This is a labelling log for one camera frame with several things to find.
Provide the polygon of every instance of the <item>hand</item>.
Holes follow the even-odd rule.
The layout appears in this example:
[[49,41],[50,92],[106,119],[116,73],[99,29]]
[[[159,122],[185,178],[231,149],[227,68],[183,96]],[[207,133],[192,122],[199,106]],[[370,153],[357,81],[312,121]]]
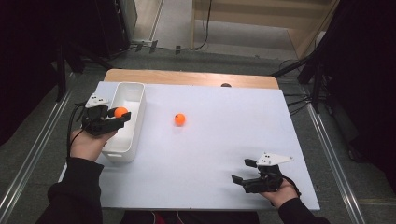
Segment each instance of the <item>hand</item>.
[[[70,141],[72,141],[79,132],[81,132],[81,130],[73,131]],[[117,131],[105,133],[99,136],[92,136],[89,133],[83,131],[75,138],[70,148],[70,157],[82,158],[88,161],[96,161],[102,152],[103,147],[107,143],[107,140],[116,133]]]
[[274,205],[275,208],[279,208],[280,206],[282,206],[283,203],[287,202],[290,199],[298,198],[294,186],[286,179],[283,179],[283,182],[280,185],[278,191],[262,192],[260,193],[260,195],[268,199]]

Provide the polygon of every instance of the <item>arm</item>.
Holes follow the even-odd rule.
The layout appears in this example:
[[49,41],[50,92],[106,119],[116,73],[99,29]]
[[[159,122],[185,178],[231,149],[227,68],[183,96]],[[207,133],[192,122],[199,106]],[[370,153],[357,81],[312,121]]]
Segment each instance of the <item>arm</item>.
[[279,216],[285,224],[330,224],[329,220],[324,217],[315,217],[306,208],[293,185],[286,179],[283,180],[277,192],[263,192],[261,195],[278,209]]
[[104,166],[94,161],[115,133],[92,137],[82,132],[75,139],[64,178],[49,188],[49,206],[37,223],[102,223],[99,176]]

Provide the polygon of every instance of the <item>rectangular box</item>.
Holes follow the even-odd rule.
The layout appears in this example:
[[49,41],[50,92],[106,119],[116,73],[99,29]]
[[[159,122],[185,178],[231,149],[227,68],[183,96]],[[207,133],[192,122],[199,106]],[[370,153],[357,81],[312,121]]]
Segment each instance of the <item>rectangular box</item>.
[[131,112],[131,120],[108,140],[102,153],[112,162],[130,162],[136,154],[140,129],[146,108],[145,85],[121,82],[109,108],[123,106]]

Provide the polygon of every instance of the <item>dark clothing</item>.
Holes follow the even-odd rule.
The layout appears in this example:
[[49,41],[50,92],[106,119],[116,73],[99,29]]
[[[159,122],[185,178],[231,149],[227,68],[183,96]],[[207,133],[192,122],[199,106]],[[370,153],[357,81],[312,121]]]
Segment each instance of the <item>dark clothing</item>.
[[[99,176],[104,166],[93,161],[70,158],[64,179],[49,188],[50,205],[37,223],[103,223],[101,190]],[[300,199],[293,199],[279,208],[279,215],[284,223],[294,224],[328,224],[327,219],[314,217]],[[172,212],[156,213],[166,215],[165,220],[175,220]],[[184,224],[217,223],[259,223],[255,212],[179,212]],[[150,212],[127,211],[121,223],[152,223],[154,215]]]

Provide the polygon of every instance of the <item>black sweatshirt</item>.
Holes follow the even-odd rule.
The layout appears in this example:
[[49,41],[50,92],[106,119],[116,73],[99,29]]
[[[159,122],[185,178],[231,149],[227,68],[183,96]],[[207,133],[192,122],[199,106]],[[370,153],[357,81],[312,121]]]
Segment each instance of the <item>black sweatshirt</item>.
[[[70,158],[62,182],[49,188],[49,206],[37,223],[103,223],[99,187],[103,168],[93,161]],[[285,224],[330,223],[326,218],[314,217],[300,199],[287,201],[278,213]]]

